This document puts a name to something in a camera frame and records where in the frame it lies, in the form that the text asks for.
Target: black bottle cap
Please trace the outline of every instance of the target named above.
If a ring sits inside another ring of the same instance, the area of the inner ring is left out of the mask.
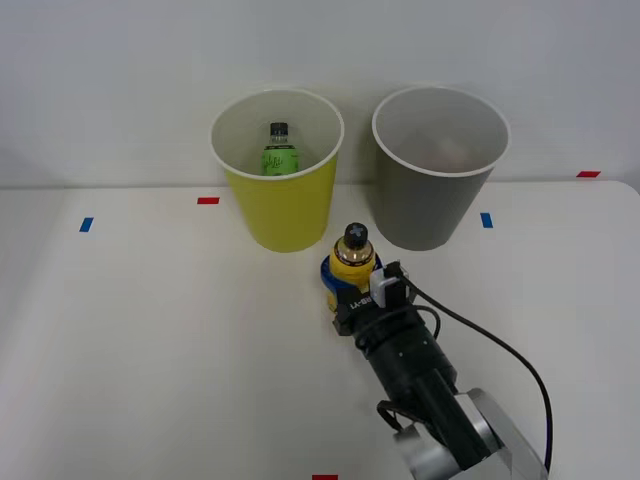
[[[272,123],[271,135],[289,135],[289,125],[285,122]]]
[[[350,223],[344,231],[344,243],[347,247],[357,250],[367,244],[369,232],[361,223]]]

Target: black cable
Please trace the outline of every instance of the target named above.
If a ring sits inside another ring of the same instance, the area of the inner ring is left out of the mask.
[[[547,423],[547,447],[546,447],[545,455],[544,455],[544,466],[547,469],[547,473],[550,472],[551,471],[551,457],[552,457],[552,454],[553,454],[553,413],[551,412],[551,399],[549,398],[549,392],[547,392],[547,387],[545,386],[544,382],[542,381],[542,377],[538,374],[538,372],[533,367],[533,365],[531,365],[529,360],[524,358],[511,345],[509,345],[508,343],[506,343],[503,340],[500,340],[493,333],[485,330],[484,328],[480,327],[479,325],[476,325],[471,320],[467,320],[462,315],[459,315],[456,312],[454,312],[453,310],[450,310],[449,308],[445,307],[444,305],[442,305],[440,302],[438,302],[434,298],[431,298],[429,295],[427,295],[422,290],[420,290],[418,287],[416,287],[413,284],[413,282],[411,282],[405,276],[401,276],[400,279],[405,283],[405,285],[407,285],[416,294],[418,294],[420,297],[422,297],[424,300],[429,302],[434,307],[436,307],[439,310],[443,311],[444,313],[449,315],[454,320],[459,321],[463,325],[466,325],[467,327],[469,327],[469,328],[475,330],[476,332],[484,335],[489,340],[492,340],[493,342],[495,342],[498,345],[500,345],[507,352],[509,352],[514,357],[516,357],[518,360],[520,360],[520,363],[522,363],[527,368],[527,370],[529,370],[529,372],[531,372],[531,375],[533,375],[533,378],[535,378],[536,383],[538,384],[538,387],[540,387],[540,392],[542,393],[542,400],[544,401],[544,409],[545,409],[545,412],[546,412],[546,420],[547,420],[546,421],[546,423]]]
[[[440,320],[440,315],[438,314],[438,312],[436,312],[431,307],[427,307],[426,305],[407,305],[406,307],[396,308],[391,312],[385,313],[384,315],[380,315],[380,317],[375,319],[373,322],[368,323],[366,327],[358,331],[358,335],[355,337],[356,348],[362,350],[362,348],[364,347],[364,345],[362,345],[362,338],[372,328],[376,327],[382,322],[386,322],[387,320],[389,320],[392,317],[395,317],[396,315],[400,315],[401,313],[415,312],[415,311],[429,312],[433,316],[433,318],[436,321],[436,328],[433,331],[433,338],[438,338],[438,335],[440,335],[440,328],[442,327],[442,321]]]

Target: white table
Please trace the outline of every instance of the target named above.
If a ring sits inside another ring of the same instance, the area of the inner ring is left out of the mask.
[[[336,187],[325,237],[295,254],[256,245],[226,188],[0,192],[0,478],[410,478],[375,413],[384,393],[325,306],[320,261],[350,221],[538,368],[552,478],[637,477],[635,191],[488,184],[423,253],[380,235],[363,191]],[[542,454],[529,374],[453,320],[440,338],[461,389],[492,393]]]

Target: white wall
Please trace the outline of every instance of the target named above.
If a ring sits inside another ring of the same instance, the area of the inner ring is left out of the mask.
[[[493,179],[639,187],[639,18],[632,0],[3,0],[0,185],[221,184],[214,114],[274,84],[337,104],[338,180],[363,180],[376,104],[438,82],[510,119]]]

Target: blue tape marker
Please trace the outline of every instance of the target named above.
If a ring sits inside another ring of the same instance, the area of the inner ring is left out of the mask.
[[[87,217],[82,221],[82,225],[80,225],[80,232],[87,233],[91,229],[91,224],[93,223],[93,217]]]
[[[493,221],[491,220],[490,213],[481,213],[480,218],[482,219],[482,226],[484,228],[493,228]]]

